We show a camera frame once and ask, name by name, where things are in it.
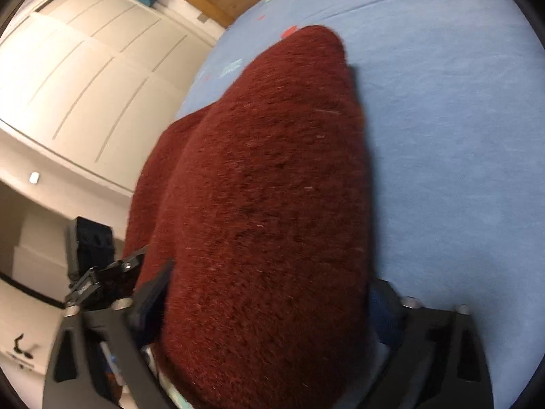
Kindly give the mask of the dark red knitted sweater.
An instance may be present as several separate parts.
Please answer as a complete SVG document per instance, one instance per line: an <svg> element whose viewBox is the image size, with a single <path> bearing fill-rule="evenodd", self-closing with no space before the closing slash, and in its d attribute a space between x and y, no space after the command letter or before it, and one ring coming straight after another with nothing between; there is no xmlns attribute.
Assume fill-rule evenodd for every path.
<svg viewBox="0 0 545 409"><path fill-rule="evenodd" d="M175 121L132 198L139 281L172 261L162 373L196 408L330 408L366 346L370 167L337 35L309 26Z"/></svg>

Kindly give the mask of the white wardrobe doors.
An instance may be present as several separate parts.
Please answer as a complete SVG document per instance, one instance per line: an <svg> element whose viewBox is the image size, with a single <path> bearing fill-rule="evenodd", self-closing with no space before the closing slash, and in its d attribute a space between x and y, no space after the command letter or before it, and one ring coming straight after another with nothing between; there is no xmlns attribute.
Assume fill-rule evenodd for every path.
<svg viewBox="0 0 545 409"><path fill-rule="evenodd" d="M46 0L1 38L1 122L131 191L211 44L135 0Z"/></svg>

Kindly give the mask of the blue dinosaur print bed sheet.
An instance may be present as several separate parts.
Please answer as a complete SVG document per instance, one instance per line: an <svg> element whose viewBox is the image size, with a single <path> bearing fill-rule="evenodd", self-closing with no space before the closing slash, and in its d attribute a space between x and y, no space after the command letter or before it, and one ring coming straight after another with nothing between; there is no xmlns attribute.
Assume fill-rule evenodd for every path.
<svg viewBox="0 0 545 409"><path fill-rule="evenodd" d="M290 29L344 43L368 120L377 267L428 306L467 304L508 408L544 355L544 49L514 0L263 0L181 106L216 101Z"/></svg>

